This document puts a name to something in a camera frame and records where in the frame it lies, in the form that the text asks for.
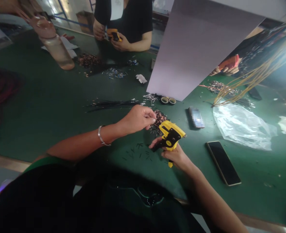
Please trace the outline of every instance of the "plastic bottle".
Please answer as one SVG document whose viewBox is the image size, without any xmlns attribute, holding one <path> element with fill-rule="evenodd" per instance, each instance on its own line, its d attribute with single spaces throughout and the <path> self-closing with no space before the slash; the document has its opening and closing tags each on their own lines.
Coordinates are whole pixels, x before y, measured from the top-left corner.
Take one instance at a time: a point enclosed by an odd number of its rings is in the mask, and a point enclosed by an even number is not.
<svg viewBox="0 0 286 233">
<path fill-rule="evenodd" d="M 43 16 L 33 17 L 30 24 L 59 66 L 63 70 L 73 69 L 75 64 L 60 37 L 56 34 L 53 24 Z"/>
</svg>

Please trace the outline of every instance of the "blurred phone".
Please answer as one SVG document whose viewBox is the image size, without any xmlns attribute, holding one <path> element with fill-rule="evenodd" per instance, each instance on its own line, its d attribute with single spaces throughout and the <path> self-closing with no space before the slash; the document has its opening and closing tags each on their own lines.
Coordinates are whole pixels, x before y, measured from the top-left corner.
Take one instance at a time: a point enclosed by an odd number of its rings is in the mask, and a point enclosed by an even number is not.
<svg viewBox="0 0 286 233">
<path fill-rule="evenodd" d="M 192 125 L 196 128 L 204 128 L 204 122 L 200 111 L 192 106 L 190 106 L 188 110 L 192 120 Z"/>
<path fill-rule="evenodd" d="M 225 184 L 228 186 L 241 184 L 241 180 L 221 143 L 219 141 L 213 141 L 207 142 L 206 145 Z"/>
</svg>

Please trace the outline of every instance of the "phone screen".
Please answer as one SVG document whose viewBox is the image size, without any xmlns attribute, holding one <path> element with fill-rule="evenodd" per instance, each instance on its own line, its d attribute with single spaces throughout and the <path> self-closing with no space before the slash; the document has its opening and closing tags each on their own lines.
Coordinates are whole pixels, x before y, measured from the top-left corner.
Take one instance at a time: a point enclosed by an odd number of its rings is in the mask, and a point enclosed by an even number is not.
<svg viewBox="0 0 286 233">
<path fill-rule="evenodd" d="M 240 184 L 241 180 L 221 143 L 219 141 L 207 142 L 207 146 L 227 185 Z"/>
</svg>

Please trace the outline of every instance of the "tape roll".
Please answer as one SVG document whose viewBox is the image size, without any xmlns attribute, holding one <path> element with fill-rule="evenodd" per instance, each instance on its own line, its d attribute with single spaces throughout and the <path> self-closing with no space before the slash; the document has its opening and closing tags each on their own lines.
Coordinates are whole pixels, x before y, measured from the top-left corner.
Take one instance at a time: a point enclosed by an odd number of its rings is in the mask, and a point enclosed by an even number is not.
<svg viewBox="0 0 286 233">
<path fill-rule="evenodd" d="M 160 99 L 160 102 L 162 103 L 162 104 L 167 104 L 167 103 L 169 103 L 169 99 L 167 98 L 167 97 L 161 97 L 161 99 Z"/>
<path fill-rule="evenodd" d="M 170 105 L 176 104 L 176 100 L 174 98 L 169 98 L 169 104 Z"/>
</svg>

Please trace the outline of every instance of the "green strap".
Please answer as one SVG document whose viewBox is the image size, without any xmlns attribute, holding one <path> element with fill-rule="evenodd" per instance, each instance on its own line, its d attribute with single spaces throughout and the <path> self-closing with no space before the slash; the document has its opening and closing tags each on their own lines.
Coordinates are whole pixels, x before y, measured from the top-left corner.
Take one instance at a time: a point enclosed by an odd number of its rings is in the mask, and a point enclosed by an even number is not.
<svg viewBox="0 0 286 233">
<path fill-rule="evenodd" d="M 40 167 L 43 165 L 48 165 L 48 164 L 61 164 L 61 165 L 64 165 L 66 167 L 69 167 L 72 165 L 72 163 L 69 161 L 66 161 L 66 160 L 63 160 L 63 159 L 60 159 L 60 158 L 57 158 L 54 156 L 48 156 L 48 157 L 42 158 L 42 159 L 32 163 L 27 169 L 25 169 L 25 171 L 23 173 L 28 172 L 34 168 L 37 168 L 37 167 Z"/>
</svg>

